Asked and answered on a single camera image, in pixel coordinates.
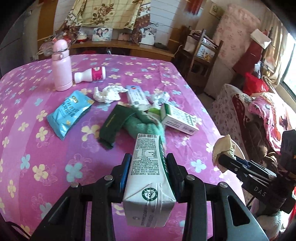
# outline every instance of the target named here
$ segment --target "pink floral tablecloth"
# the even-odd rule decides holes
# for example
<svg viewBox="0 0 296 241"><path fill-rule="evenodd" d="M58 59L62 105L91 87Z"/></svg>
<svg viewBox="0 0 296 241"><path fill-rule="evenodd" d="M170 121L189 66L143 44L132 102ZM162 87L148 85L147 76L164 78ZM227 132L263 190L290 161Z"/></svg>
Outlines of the pink floral tablecloth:
<svg viewBox="0 0 296 241"><path fill-rule="evenodd" d="M116 55L71 56L72 72L105 66L107 78L82 82L64 92L55 91L51 60L18 67L0 80L0 212L7 221L32 234L70 182L95 182L119 165L125 153L133 153L135 140L125 130L116 137L112 150L97 142L100 127L117 104L92 105L61 141L49 126L52 113L74 90L92 97L95 86L139 85L147 96L167 91L170 104L198 117L199 132L186 135L166 128L167 153L189 173L208 183L225 181L243 200L238 179L213 167L213 145L220 137L212 119L173 64L160 60ZM121 94L121 103L127 103ZM212 214L208 203L208 237L212 236ZM112 204L116 239L181 240L186 204L176 204L163 228L147 229L126 224L122 204ZM86 226L89 238L90 226Z"/></svg>

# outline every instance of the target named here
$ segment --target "green circular logo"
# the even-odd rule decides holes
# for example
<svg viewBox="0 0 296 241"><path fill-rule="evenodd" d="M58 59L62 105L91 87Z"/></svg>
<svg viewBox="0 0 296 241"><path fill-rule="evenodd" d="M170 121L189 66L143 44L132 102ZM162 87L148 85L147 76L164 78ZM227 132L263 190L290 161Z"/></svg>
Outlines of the green circular logo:
<svg viewBox="0 0 296 241"><path fill-rule="evenodd" d="M145 188L142 191L142 197L146 200L146 201L153 201L157 198L157 191L154 188Z"/></svg>

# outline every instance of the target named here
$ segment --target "red bag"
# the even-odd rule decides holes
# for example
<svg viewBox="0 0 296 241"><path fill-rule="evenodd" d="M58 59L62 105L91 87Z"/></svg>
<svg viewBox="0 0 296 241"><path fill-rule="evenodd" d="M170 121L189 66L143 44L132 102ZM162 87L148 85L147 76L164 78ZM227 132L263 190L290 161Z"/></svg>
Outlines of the red bag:
<svg viewBox="0 0 296 241"><path fill-rule="evenodd" d="M254 93L268 92L269 88L262 79L258 79L250 73L245 73L245 77L242 90L245 94L251 95Z"/></svg>

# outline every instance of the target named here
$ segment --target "blue plastic packet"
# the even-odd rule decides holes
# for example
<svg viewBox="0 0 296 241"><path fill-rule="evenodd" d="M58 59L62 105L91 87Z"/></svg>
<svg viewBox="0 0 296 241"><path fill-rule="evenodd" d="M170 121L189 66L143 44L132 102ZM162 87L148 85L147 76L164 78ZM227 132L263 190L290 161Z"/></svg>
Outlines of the blue plastic packet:
<svg viewBox="0 0 296 241"><path fill-rule="evenodd" d="M76 90L47 116L47 120L56 135L64 140L67 132L90 110L93 103L94 100Z"/></svg>

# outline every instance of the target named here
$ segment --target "white carton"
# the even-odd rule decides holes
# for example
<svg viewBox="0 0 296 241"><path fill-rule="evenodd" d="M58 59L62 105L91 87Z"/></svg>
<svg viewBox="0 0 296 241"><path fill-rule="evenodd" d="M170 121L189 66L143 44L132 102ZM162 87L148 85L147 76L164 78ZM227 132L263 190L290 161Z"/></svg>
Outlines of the white carton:
<svg viewBox="0 0 296 241"><path fill-rule="evenodd" d="M194 135L199 129L196 126L196 119L169 104L164 104L161 109L161 123L182 131L189 135Z"/></svg>
<svg viewBox="0 0 296 241"><path fill-rule="evenodd" d="M175 202L160 136L138 134L123 196L128 225L163 227Z"/></svg>
<svg viewBox="0 0 296 241"><path fill-rule="evenodd" d="M130 104L142 111L148 110L151 107L140 86L127 85L126 89L128 89L128 102Z"/></svg>

